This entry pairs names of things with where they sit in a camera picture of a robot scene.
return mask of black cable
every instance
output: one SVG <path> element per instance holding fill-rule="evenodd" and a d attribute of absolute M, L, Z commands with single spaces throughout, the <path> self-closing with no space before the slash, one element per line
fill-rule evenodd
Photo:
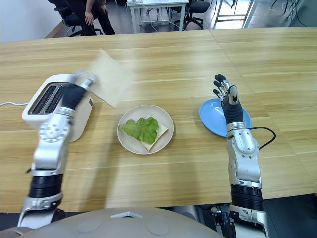
<path fill-rule="evenodd" d="M 299 23 L 301 23 L 303 26 L 307 27 L 303 22 L 300 21 L 298 15 L 297 15 L 297 5 L 296 5 L 296 0 L 294 2 L 294 5 L 295 5 L 295 12 L 296 12 L 296 18 L 298 20 Z"/>
<path fill-rule="evenodd" d="M 268 131 L 272 132 L 272 134 L 273 134 L 273 138 L 272 138 L 269 142 L 267 142 L 267 143 L 265 143 L 263 146 L 261 146 L 261 147 L 259 148 L 259 150 L 261 150 L 263 147 L 265 147 L 265 146 L 267 146 L 268 144 L 270 144 L 270 143 L 271 143 L 273 140 L 275 140 L 275 138 L 276 138 L 275 132 L 274 132 L 273 130 L 271 130 L 270 128 L 263 127 L 263 126 L 257 126 L 257 127 L 249 128 L 249 130 L 254 130 L 254 129 L 265 129 L 265 130 L 268 130 Z"/>

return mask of blue plate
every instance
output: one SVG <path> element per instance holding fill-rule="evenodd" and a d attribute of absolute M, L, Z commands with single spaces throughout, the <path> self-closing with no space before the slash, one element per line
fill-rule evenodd
<path fill-rule="evenodd" d="M 251 118 L 248 112 L 242 108 L 243 122 L 247 128 L 251 127 Z M 205 101 L 199 110 L 199 116 L 205 127 L 213 133 L 226 137 L 227 124 L 221 107 L 221 102 L 218 98 L 213 98 Z"/>

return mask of bread slice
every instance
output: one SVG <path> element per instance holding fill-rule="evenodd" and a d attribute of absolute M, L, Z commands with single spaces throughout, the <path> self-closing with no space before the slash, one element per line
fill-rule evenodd
<path fill-rule="evenodd" d="M 157 136 L 155 138 L 155 141 L 151 145 L 143 141 L 140 141 L 141 144 L 147 149 L 147 151 L 150 151 L 152 147 L 155 145 L 155 143 L 168 131 L 168 128 L 165 125 L 162 125 L 159 122 L 158 125 L 159 128 L 157 129 Z"/>

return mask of black pants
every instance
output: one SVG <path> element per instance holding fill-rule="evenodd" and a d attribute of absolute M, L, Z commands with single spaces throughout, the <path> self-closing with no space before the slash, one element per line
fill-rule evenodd
<path fill-rule="evenodd" d="M 66 0 L 70 9 L 79 17 L 82 28 L 85 36 L 93 36 L 96 35 L 94 31 L 94 26 L 89 26 L 85 23 L 85 9 L 86 9 L 86 0 Z M 109 21 L 108 14 L 104 14 L 102 9 L 100 8 L 99 2 L 96 0 L 91 8 L 91 13 L 94 17 L 96 17 L 103 29 L 103 32 L 106 35 L 114 35 L 114 29 L 111 26 Z"/>

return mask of white desk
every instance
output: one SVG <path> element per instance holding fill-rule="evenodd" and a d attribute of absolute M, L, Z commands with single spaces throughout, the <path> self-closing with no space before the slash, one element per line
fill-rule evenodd
<path fill-rule="evenodd" d="M 179 30 L 182 31 L 184 16 L 185 16 L 185 6 L 187 3 L 188 3 L 188 0 L 142 0 L 142 2 L 128 0 L 128 6 L 131 9 L 133 32 L 137 33 L 135 14 L 134 14 L 135 9 L 176 7 L 176 6 L 180 6 L 182 8 L 181 15 L 180 15 L 180 22 L 179 22 Z"/>

